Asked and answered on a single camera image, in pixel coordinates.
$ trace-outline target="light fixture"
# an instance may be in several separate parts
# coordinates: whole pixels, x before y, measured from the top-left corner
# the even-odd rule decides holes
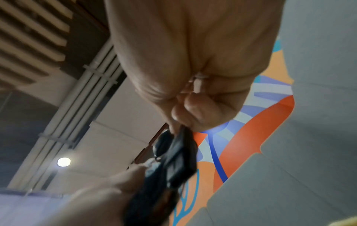
[[[60,158],[57,160],[57,165],[60,167],[67,167],[71,164],[71,160],[69,158]]]

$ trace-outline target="white pipe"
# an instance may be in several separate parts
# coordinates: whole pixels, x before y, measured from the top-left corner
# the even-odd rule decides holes
[[[98,54],[90,63],[90,67],[96,69],[112,47],[113,45],[109,38],[108,41],[103,45],[103,47],[100,49]],[[67,113],[68,109],[72,106],[73,102],[75,101],[79,93],[82,91],[84,86],[87,84],[87,82],[89,81],[92,75],[93,73],[90,72],[89,70],[86,70],[83,73],[83,75],[77,81],[76,85],[72,88],[72,90],[68,93],[66,98],[63,100],[62,104],[60,105],[55,115],[52,117],[51,121],[46,126],[43,132],[45,135],[50,135],[55,131],[55,129],[57,128],[57,126],[59,125],[65,114]],[[47,141],[48,139],[46,138],[43,137],[38,138],[37,142],[35,143],[31,151],[27,155],[26,159],[23,161],[20,168],[17,170],[15,176],[10,181],[8,188],[10,189],[18,188],[19,183],[21,182],[24,174],[31,167],[31,165],[33,164],[36,157],[38,156],[42,148],[45,146]]]
[[[123,69],[121,66],[118,67],[118,69],[114,72],[112,79],[116,80],[120,74],[122,73]],[[70,137],[68,138],[70,141],[74,141],[74,139],[77,137],[77,135],[79,134],[79,132],[81,131],[81,129],[84,127],[84,125],[86,124],[86,122],[88,121],[88,119],[90,118],[90,116],[94,113],[94,111],[96,110],[96,108],[98,107],[98,105],[101,103],[101,101],[103,100],[103,98],[105,97],[105,95],[107,94],[107,92],[110,90],[110,88],[113,86],[113,84],[111,83],[107,83],[104,88],[100,91],[100,93],[98,94],[98,96],[96,97],[96,99],[93,101],[92,105],[89,107],[89,109],[87,110],[87,112],[84,114],[83,118],[81,119],[81,121],[78,123],[78,125],[76,126],[76,128],[73,130],[73,132],[71,133]],[[38,181],[38,183],[36,184],[36,186],[34,187],[34,190],[41,190],[42,186],[44,185],[44,183],[46,182],[46,180],[49,178],[49,176],[52,173],[53,167],[56,167],[57,165],[57,160],[58,158],[65,156],[65,154],[67,153],[69,148],[68,144],[64,144],[62,146],[62,148],[60,149],[60,151],[57,153],[57,155],[52,159],[52,162],[49,164],[49,166],[47,167],[46,171],[44,172],[44,174],[41,176],[40,180]]]
[[[119,66],[119,61],[115,58],[114,62],[110,65],[108,70],[105,72],[104,76],[107,78],[110,78],[114,71],[118,68]],[[68,137],[71,135],[73,130],[76,128],[78,122],[81,120],[83,115],[86,113],[88,108],[91,106],[92,102],[95,100],[96,96],[99,94],[100,90],[105,86],[107,83],[107,80],[105,78],[101,78],[97,85],[94,87],[94,89],[90,92],[89,96],[83,103],[83,105],[80,107],[76,115],[73,117],[65,131],[62,133],[60,136],[61,139],[68,139]],[[63,146],[62,143],[57,142],[53,148],[48,152],[47,156],[44,157],[42,163],[40,163],[40,167],[36,171],[35,175],[33,175],[32,178],[29,178],[28,184],[23,188],[23,190],[27,189],[32,189],[36,182],[40,179],[41,175],[46,171],[50,163],[52,162],[53,158],[57,155],[58,151],[60,148]]]
[[[104,59],[104,61],[100,64],[98,67],[97,71],[100,73],[103,73],[107,66],[112,62],[112,60],[116,57],[114,49],[112,49],[107,57]],[[72,117],[75,115],[77,112],[78,108],[82,105],[88,94],[91,92],[92,88],[94,85],[97,83],[99,80],[98,76],[92,76],[89,80],[89,82],[86,84],[86,86],[83,88],[82,92],[78,95],[77,99],[74,101],[73,105],[71,108],[68,110],[67,114],[64,116],[64,118],[61,120],[59,123],[58,127],[55,129],[55,131],[52,133],[53,137],[59,137],[68,123],[71,121]],[[38,168],[40,167],[42,161],[45,159],[46,155],[49,153],[51,150],[52,146],[55,144],[55,141],[49,140],[46,145],[43,147],[42,151],[38,154],[37,158],[25,174],[25,176],[22,178],[20,184],[19,184],[19,189],[23,189],[26,184],[29,182],[31,177],[36,173]]]

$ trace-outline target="colorful mural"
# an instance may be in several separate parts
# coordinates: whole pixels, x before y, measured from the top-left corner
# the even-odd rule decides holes
[[[291,84],[280,41],[269,67],[259,75],[237,116],[216,128],[195,133],[199,146],[198,172],[185,185],[170,225],[184,226],[222,184],[290,115],[294,107]]]

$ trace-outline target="hand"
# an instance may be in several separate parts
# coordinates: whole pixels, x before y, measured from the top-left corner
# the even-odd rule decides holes
[[[234,118],[269,64],[284,0],[106,0],[112,41],[137,92],[203,131]]]
[[[99,186],[75,193],[40,226],[123,226],[125,208],[143,184],[145,170],[143,165],[132,166]]]

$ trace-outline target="ceiling light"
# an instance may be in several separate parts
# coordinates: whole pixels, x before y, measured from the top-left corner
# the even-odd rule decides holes
[[[57,161],[57,165],[60,167],[67,167],[71,164],[71,160],[69,158],[60,158]]]

